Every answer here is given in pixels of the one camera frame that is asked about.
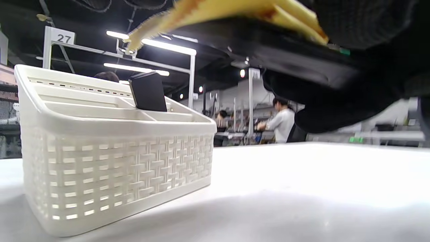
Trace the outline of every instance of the green light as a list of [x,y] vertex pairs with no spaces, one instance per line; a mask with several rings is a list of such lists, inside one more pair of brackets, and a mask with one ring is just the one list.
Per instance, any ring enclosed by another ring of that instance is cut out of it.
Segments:
[[351,137],[350,143],[363,143],[363,138],[362,137]]

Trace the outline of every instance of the yellow cloth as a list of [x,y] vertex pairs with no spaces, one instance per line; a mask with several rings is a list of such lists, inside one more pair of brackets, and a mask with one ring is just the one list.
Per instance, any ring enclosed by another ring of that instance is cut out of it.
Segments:
[[129,33],[128,49],[137,51],[141,40],[179,27],[233,16],[247,16],[303,34],[326,45],[328,38],[316,14],[296,0],[180,0],[172,9],[156,14]]

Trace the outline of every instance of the white metal pole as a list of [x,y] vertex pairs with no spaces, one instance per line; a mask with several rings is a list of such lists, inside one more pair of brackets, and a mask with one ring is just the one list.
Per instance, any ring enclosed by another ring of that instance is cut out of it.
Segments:
[[233,98],[233,132],[236,132],[236,98]]
[[248,84],[249,84],[249,124],[248,124],[248,137],[252,138],[254,134],[254,97],[252,93],[252,81],[254,76],[254,68],[248,69]]
[[7,65],[7,51],[9,48],[9,39],[0,31],[0,63]]
[[43,65],[45,69],[51,68],[51,54],[52,54],[52,44],[51,44],[51,27],[45,26],[45,39],[43,41]]
[[241,126],[241,131],[243,131],[243,99],[240,101],[240,126]]
[[191,55],[191,58],[190,58],[190,86],[188,88],[188,107],[191,109],[193,108],[195,65],[196,65],[196,56]]

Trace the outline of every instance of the fluorescent light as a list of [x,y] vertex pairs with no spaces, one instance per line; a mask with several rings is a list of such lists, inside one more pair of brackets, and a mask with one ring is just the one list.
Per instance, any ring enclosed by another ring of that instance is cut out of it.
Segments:
[[138,71],[138,72],[143,72],[143,73],[150,73],[153,71],[153,70],[148,69],[148,68],[128,66],[128,65],[117,65],[117,64],[111,64],[111,63],[104,63],[103,65],[106,67],[112,67],[112,68],[129,70],[129,71]]
[[174,45],[174,44],[169,44],[169,43],[163,43],[163,42],[159,42],[159,41],[155,41],[155,40],[150,40],[150,39],[143,39],[142,40],[143,44],[147,44],[147,45],[151,45],[154,47],[158,47],[158,48],[162,48],[162,49],[166,49],[166,50],[171,50],[171,51],[175,51],[175,52],[179,52],[182,54],[187,54],[190,56],[195,56],[196,55],[196,50],[195,49],[190,49],[187,47],[182,47],[179,45]]
[[165,36],[165,35],[162,35],[162,34],[160,34],[160,36],[163,37],[163,38],[166,38],[168,40],[172,40],[172,38],[170,38],[169,36]]
[[155,71],[156,73],[158,73],[162,76],[168,76],[170,74],[168,71],[151,70],[148,68],[129,66],[129,65],[118,65],[118,64],[111,64],[111,63],[104,63],[103,65],[106,67],[112,67],[112,68],[129,70],[129,71],[138,71],[138,72],[143,72],[143,73],[150,73],[150,72]]
[[197,39],[188,38],[188,37],[184,37],[184,36],[180,36],[180,35],[172,34],[172,36],[175,37],[175,38],[178,38],[178,39],[183,39],[183,40],[191,41],[191,42],[194,42],[194,43],[198,43],[199,42]]
[[162,75],[162,76],[167,76],[168,77],[170,75],[170,73],[168,71],[159,71],[159,70],[156,70],[155,72],[158,73],[158,74],[160,74],[160,75]]
[[109,36],[112,36],[112,37],[123,39],[123,40],[127,40],[129,38],[129,36],[126,34],[121,34],[121,33],[113,32],[113,31],[106,31],[106,34]]

